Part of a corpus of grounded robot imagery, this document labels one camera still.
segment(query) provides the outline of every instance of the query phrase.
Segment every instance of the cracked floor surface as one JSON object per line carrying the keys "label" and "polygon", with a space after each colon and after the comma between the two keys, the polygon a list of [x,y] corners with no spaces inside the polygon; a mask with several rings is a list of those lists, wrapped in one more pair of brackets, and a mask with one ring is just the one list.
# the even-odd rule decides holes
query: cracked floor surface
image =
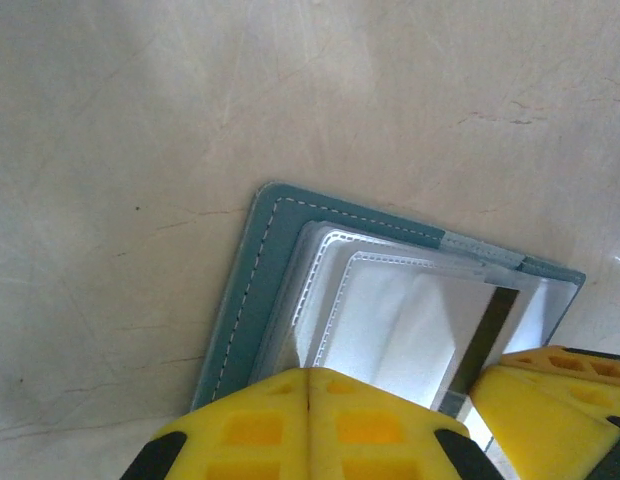
{"label": "cracked floor surface", "polygon": [[184,412],[272,179],[585,271],[620,353],[620,1],[0,2],[0,478]]}

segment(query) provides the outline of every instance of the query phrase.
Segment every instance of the teal leather wallet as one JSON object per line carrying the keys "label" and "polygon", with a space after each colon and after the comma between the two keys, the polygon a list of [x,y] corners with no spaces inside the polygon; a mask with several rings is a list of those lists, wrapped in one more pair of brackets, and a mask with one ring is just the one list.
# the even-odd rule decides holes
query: teal leather wallet
{"label": "teal leather wallet", "polygon": [[[293,185],[267,184],[257,192],[252,203],[192,409],[248,385],[297,237],[308,222],[331,222],[370,235],[570,282],[578,289],[585,281],[581,272],[433,225]],[[557,325],[544,332],[545,342]]]}

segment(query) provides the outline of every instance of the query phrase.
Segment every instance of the light blue tab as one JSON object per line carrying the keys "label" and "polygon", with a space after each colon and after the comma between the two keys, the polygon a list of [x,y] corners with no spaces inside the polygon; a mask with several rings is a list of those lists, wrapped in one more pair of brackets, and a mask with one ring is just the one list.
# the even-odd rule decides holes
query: light blue tab
{"label": "light blue tab", "polygon": [[445,233],[439,249],[453,253],[471,254],[483,261],[496,263],[510,269],[517,268],[525,258],[525,255],[520,253],[452,232]]}

